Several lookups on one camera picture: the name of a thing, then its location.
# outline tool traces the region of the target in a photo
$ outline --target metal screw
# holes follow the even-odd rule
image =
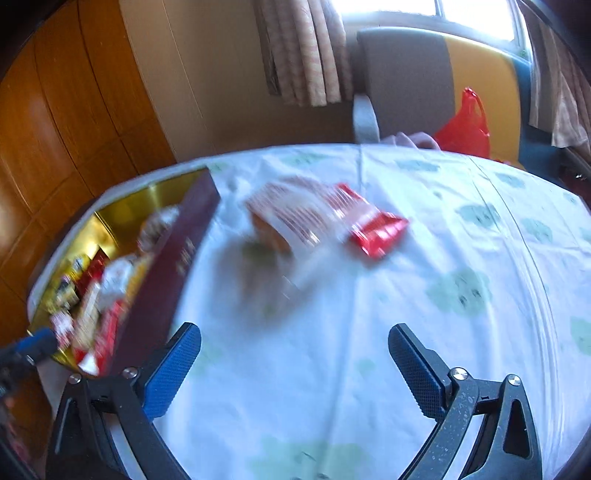
[[[76,385],[78,383],[80,383],[80,380],[82,380],[82,375],[80,374],[71,374],[70,378],[68,378],[68,383],[70,385]]]
[[[121,375],[123,375],[123,378],[126,378],[127,380],[131,380],[132,378],[135,378],[138,376],[138,369],[135,367],[124,368],[123,371],[121,372]]]
[[[456,380],[465,380],[468,378],[468,372],[462,367],[452,368],[452,377]]]
[[[517,375],[514,375],[514,374],[507,375],[507,380],[514,387],[519,387],[521,385],[521,379]]]

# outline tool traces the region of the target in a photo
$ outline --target curtain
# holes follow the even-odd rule
[[[591,163],[591,86],[554,30],[523,3],[519,7],[533,53],[530,125]]]
[[[353,98],[343,21],[332,0],[258,0],[279,90],[288,104]]]

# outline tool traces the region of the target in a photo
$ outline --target beige wall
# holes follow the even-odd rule
[[[267,145],[352,141],[351,104],[286,106],[267,92],[249,0],[119,0],[178,161]]]

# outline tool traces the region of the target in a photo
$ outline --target white tablecloth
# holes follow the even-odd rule
[[[388,352],[400,322],[451,367],[522,378],[544,477],[553,478],[591,423],[591,216],[577,196],[479,158],[315,145],[196,160],[99,202],[203,164],[222,202],[175,319],[175,328],[199,325],[202,351],[156,421],[192,478],[397,478],[434,426]],[[411,224],[381,262],[343,248],[293,308],[278,312],[273,257],[248,243],[243,201],[291,174],[344,181]],[[55,370],[42,372],[54,407],[65,378]],[[448,478],[459,475],[478,424]]]

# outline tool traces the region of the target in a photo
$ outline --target candy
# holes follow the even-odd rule
[[[142,253],[151,252],[164,232],[175,223],[179,213],[178,205],[172,205],[150,215],[139,232],[139,250]]]
[[[66,312],[57,312],[50,317],[51,327],[56,334],[60,350],[70,346],[74,335],[74,320]]]
[[[109,257],[107,257],[107,254],[103,252],[102,248],[99,248],[95,253],[95,256],[90,261],[86,271],[75,282],[76,291],[78,292],[79,297],[83,297],[86,294],[86,290],[88,289],[90,282],[93,280],[100,280],[103,271],[105,270],[105,265],[108,261]]]
[[[115,350],[117,331],[123,322],[126,310],[125,301],[117,300],[102,316],[100,331],[95,340],[95,361],[99,375],[106,374]]]
[[[54,296],[46,304],[49,313],[57,313],[61,310],[70,310],[78,304],[80,299],[76,294],[75,285],[68,277],[63,277]]]
[[[267,183],[246,200],[259,240],[296,258],[342,241],[377,213],[357,195],[339,185],[304,177],[284,177]]]
[[[72,352],[74,353],[76,363],[82,361],[94,341],[96,325],[99,320],[99,293],[100,284],[94,280],[88,286],[87,292],[82,300],[82,306],[76,319],[74,337],[72,339]]]
[[[88,268],[90,264],[90,258],[86,254],[78,255],[78,257],[72,260],[70,267],[64,273],[64,277],[69,278],[72,281],[78,280],[84,271]]]
[[[105,267],[100,281],[99,311],[104,312],[114,302],[125,297],[129,279],[134,272],[135,255],[113,260]]]
[[[380,212],[379,215],[351,234],[351,241],[375,260],[382,258],[402,238],[408,226],[406,218],[392,213]]]

